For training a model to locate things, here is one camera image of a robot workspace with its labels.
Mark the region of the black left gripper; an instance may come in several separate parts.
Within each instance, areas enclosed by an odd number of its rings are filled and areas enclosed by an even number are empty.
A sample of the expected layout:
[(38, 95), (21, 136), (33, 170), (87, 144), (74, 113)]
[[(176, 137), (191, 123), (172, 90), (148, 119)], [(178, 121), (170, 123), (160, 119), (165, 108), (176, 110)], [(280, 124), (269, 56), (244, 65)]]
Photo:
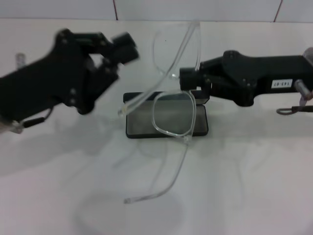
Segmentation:
[(61, 103), (88, 114), (118, 79), (119, 64), (138, 58), (137, 49), (120, 47), (118, 37), (63, 29), (44, 58), (0, 79), (0, 116), (22, 121)]

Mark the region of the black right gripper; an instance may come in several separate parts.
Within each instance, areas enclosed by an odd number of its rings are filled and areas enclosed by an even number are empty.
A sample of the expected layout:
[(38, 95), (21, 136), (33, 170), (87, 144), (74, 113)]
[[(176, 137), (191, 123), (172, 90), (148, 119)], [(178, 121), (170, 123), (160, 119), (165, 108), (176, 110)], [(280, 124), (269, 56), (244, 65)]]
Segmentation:
[[(212, 83), (202, 77), (217, 76)], [(200, 88), (203, 93), (250, 107), (261, 94), (294, 93), (296, 80), (313, 88), (313, 67), (302, 55), (249, 57), (226, 51), (222, 57), (200, 62), (196, 69), (180, 68), (180, 89)]]

